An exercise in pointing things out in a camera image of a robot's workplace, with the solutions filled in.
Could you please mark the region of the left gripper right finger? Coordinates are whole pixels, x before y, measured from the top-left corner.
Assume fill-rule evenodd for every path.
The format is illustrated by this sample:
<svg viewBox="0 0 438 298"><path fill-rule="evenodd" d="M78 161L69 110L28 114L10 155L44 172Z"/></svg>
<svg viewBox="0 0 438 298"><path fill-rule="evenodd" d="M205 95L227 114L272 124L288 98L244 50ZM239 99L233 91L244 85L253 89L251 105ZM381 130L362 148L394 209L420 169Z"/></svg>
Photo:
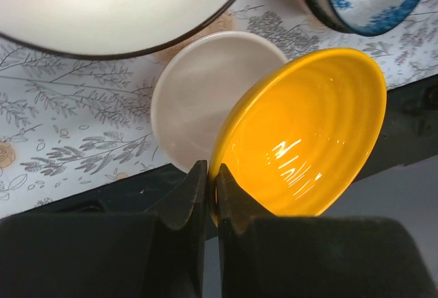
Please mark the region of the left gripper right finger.
<svg viewBox="0 0 438 298"><path fill-rule="evenodd" d="M222 165L216 178L223 297L428 297L412 236L381 217L275 216Z"/></svg>

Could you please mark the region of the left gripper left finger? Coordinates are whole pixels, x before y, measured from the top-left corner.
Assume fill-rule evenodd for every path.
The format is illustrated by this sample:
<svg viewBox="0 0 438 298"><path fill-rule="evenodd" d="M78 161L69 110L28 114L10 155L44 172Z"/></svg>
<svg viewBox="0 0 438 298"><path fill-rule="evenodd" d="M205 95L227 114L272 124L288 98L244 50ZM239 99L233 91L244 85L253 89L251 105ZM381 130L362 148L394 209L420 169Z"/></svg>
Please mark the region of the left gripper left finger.
<svg viewBox="0 0 438 298"><path fill-rule="evenodd" d="M1 220L2 297L201 297L206 161Z"/></svg>

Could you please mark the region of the yellow orange bowl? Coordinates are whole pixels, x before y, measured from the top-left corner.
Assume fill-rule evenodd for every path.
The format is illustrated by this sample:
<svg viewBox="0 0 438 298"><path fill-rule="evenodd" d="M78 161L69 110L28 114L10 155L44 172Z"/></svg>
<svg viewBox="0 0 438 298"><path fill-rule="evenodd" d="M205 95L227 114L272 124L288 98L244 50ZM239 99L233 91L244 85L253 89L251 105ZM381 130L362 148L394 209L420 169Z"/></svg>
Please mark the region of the yellow orange bowl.
<svg viewBox="0 0 438 298"><path fill-rule="evenodd" d="M214 143L208 204L218 220L218 176L276 216L319 216L369 158L387 106L385 75L366 53L330 48L296 58L252 86Z"/></svg>

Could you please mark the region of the teal bowl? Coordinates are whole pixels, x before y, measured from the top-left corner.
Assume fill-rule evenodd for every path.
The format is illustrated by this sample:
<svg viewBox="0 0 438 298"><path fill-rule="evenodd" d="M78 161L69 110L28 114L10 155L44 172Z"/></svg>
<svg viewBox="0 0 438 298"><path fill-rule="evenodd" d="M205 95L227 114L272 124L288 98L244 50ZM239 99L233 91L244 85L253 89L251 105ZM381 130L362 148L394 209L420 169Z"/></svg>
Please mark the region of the teal bowl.
<svg viewBox="0 0 438 298"><path fill-rule="evenodd" d="M1 0L1 36L78 58L129 58L185 40L235 0Z"/></svg>

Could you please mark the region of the floral table mat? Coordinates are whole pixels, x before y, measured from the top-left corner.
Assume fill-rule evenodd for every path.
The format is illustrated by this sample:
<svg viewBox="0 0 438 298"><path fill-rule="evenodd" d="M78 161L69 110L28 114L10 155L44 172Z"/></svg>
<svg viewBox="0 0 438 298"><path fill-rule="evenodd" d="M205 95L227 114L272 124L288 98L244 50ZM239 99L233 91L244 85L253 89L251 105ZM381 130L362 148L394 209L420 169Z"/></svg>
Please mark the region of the floral table mat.
<svg viewBox="0 0 438 298"><path fill-rule="evenodd" d="M242 30L289 59L330 47L372 56L394 89L437 73L437 0L373 38L335 32L296 0L237 0L201 32ZM79 61L1 41L1 216L164 165L150 124L157 78L178 52Z"/></svg>

